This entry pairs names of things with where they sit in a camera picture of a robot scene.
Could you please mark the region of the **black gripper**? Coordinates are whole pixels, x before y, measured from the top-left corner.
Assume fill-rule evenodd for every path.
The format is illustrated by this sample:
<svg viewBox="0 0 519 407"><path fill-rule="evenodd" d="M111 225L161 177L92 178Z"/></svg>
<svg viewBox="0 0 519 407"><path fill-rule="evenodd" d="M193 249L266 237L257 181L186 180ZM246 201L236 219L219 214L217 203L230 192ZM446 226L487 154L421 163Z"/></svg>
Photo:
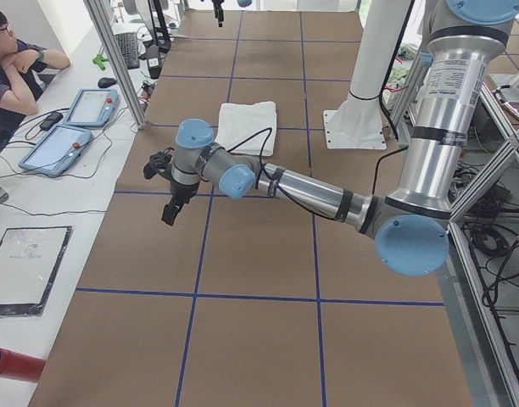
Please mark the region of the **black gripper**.
<svg viewBox="0 0 519 407"><path fill-rule="evenodd" d="M172 198L163 208L161 220L169 226L173 226L176 217L180 214L182 207L189 204L190 200L198 193L198 183L182 184L173 179L170 180L170 193Z"/></svg>

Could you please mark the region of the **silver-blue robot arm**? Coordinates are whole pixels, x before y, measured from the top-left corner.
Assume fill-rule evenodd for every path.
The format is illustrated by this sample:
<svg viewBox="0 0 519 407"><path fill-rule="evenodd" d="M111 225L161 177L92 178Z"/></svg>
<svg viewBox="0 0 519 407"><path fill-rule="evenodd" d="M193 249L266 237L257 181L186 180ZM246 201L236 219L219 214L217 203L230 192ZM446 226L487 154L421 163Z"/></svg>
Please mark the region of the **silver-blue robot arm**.
<svg viewBox="0 0 519 407"><path fill-rule="evenodd" d="M212 3L213 3L214 14L215 14L215 18L217 20L218 27L221 28L225 21L224 10L222 8L222 4L224 3L224 0L212 0ZM251 0L237 0L237 5L241 8L246 8L251 4L252 4Z"/></svg>
<svg viewBox="0 0 519 407"><path fill-rule="evenodd" d="M428 1L421 48L432 57L410 146L385 135L380 104L412 1L375 1L359 42L348 92L321 115L310 167L282 166L273 125L231 118L234 141L217 125L184 120L163 152L167 224L200 189L224 200L281 198L315 217L354 228L372 253L403 276L438 270L449 253L449 184L490 63L506 49L519 1Z"/></svg>

